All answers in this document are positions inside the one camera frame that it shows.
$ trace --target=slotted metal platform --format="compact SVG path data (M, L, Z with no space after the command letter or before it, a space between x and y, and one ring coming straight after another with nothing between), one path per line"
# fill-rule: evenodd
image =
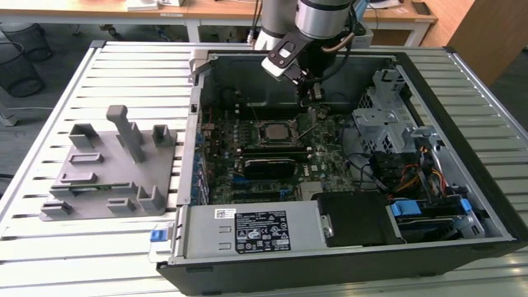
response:
M235 44L108 42L91 48L0 200L0 296L182 296L150 263L150 231L175 219L184 143L176 147L174 194L160 217L42 222L38 215L68 153L68 131L92 123L114 131L110 105L130 107L140 129L167 124L186 139L192 49L248 49ZM456 54L406 51L504 193L528 222L528 137ZM426 112L414 100L419 114ZM252 293L247 296L527 296L528 249L484 259L439 277Z

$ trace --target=wastebasket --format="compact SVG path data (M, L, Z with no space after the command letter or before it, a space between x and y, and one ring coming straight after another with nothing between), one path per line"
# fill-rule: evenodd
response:
M0 86L14 97L34 95L44 87L20 43L0 43Z
M24 55L31 61L39 62L51 57L52 51L39 24L2 23L0 31L11 42L24 46Z

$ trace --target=gray carpet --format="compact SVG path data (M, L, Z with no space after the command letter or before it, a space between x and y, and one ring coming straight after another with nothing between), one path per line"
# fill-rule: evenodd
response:
M71 34L72 30L68 25L44 24L43 27L47 31L54 57L35 63L35 66L47 88L38 95L27 98L12 98L0 89L0 102L8 108L55 106L92 40L160 41L154 27L147 25L118 25L119 36L116 37L100 31L96 25L83 25L82 34L78 36ZM187 41L187 30L183 26L172 26L171 30L182 41ZM215 41L215 36L203 32L202 40ZM494 93L526 128L528 127L527 69L528 53L522 53L492 86ZM3 127L0 125L0 173L16 173L50 113L50 110L18 110L16 116L20 120L18 126ZM4 192L8 182L10 180L0 178L0 193Z

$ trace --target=white desk leg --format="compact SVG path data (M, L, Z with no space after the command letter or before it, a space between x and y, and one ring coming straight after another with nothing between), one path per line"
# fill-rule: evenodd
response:
M199 32L200 20L198 19L187 19L186 27L187 34L190 35L190 42L199 43L200 42L200 32Z
M19 122L19 120L16 119L15 114L0 103L0 123L7 127L12 127L16 125L16 122Z
M407 38L406 46L420 46L426 37L431 23L415 23L415 28Z

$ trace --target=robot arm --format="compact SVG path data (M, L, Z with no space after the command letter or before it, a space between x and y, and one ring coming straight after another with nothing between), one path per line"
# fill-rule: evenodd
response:
M356 11L363 15L367 5L368 0L263 2L263 31L256 49L271 49L263 67L276 79L287 77L300 93L324 80L336 52L352 42Z

